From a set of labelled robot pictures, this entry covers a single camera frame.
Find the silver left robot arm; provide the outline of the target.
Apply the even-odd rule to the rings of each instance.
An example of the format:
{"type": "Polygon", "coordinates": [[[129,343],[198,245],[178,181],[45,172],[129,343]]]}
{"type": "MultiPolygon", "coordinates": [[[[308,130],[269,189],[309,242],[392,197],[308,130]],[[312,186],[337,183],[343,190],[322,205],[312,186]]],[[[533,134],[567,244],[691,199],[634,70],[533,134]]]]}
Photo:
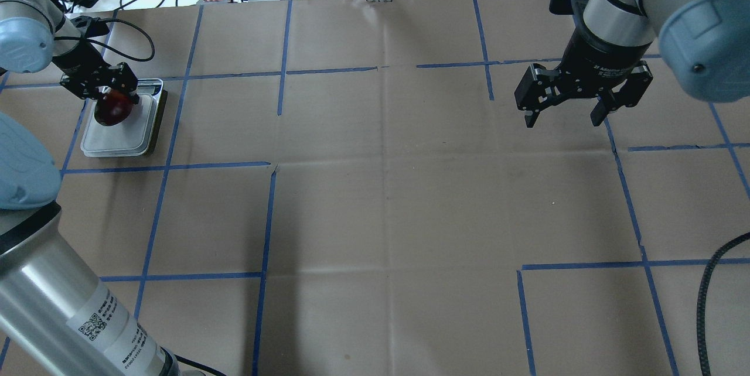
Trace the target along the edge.
{"type": "MultiPolygon", "coordinates": [[[[53,0],[2,0],[2,72],[50,64],[60,85],[115,125],[143,99],[126,62],[96,49],[105,19],[69,19],[53,0]]],[[[51,375],[218,375],[162,347],[59,232],[62,174],[2,114],[2,331],[51,375]]]]}

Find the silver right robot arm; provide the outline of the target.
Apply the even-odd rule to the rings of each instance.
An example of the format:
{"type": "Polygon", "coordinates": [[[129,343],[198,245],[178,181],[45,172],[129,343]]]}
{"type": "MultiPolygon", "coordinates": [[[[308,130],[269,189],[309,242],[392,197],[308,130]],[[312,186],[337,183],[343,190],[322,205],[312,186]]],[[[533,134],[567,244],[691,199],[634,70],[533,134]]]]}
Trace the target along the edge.
{"type": "Polygon", "coordinates": [[[659,53],[686,94],[729,103],[748,96],[749,0],[550,0],[549,11],[574,22],[560,63],[528,66],[514,91],[532,128],[542,111],[568,100],[596,99],[598,126],[632,108],[653,81],[646,51],[659,53]]]}

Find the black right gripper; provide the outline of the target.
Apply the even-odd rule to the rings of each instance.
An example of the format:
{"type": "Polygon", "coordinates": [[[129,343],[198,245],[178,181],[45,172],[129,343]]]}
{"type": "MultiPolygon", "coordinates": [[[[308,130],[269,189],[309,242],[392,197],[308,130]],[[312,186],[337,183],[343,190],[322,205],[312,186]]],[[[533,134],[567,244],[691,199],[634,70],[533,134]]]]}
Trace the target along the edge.
{"type": "Polygon", "coordinates": [[[619,47],[594,42],[576,30],[557,66],[533,62],[514,91],[518,110],[527,128],[533,128],[540,112],[568,100],[597,99],[590,121],[598,127],[611,112],[639,104],[654,80],[643,55],[648,45],[619,47]]]}

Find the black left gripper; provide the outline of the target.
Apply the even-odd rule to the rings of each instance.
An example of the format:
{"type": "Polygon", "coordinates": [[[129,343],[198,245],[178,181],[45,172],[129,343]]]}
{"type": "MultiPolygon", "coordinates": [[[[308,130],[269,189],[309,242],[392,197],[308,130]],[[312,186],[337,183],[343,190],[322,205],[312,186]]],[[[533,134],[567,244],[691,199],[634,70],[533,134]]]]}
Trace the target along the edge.
{"type": "Polygon", "coordinates": [[[138,79],[125,62],[111,66],[90,42],[74,42],[69,49],[56,49],[53,64],[63,73],[60,85],[81,99],[105,96],[101,86],[118,90],[131,104],[139,104],[138,79]]]}

